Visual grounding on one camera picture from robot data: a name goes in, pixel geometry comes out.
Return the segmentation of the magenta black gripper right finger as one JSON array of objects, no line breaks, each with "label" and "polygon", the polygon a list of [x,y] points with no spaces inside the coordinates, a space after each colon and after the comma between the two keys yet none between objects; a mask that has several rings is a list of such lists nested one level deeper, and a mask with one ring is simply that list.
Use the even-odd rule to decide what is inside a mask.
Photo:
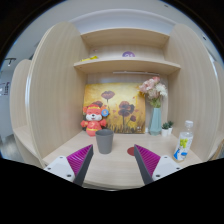
[{"label": "magenta black gripper right finger", "polygon": [[159,163],[160,156],[137,144],[134,145],[134,156],[144,184],[152,183],[152,176]]}]

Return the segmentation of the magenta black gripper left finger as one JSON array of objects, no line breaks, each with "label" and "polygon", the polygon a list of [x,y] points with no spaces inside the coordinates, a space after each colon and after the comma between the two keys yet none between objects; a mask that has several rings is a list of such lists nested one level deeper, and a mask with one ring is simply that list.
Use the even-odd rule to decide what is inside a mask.
[{"label": "magenta black gripper left finger", "polygon": [[76,185],[81,186],[83,184],[92,156],[92,144],[67,156],[67,161],[75,174],[74,183]]}]

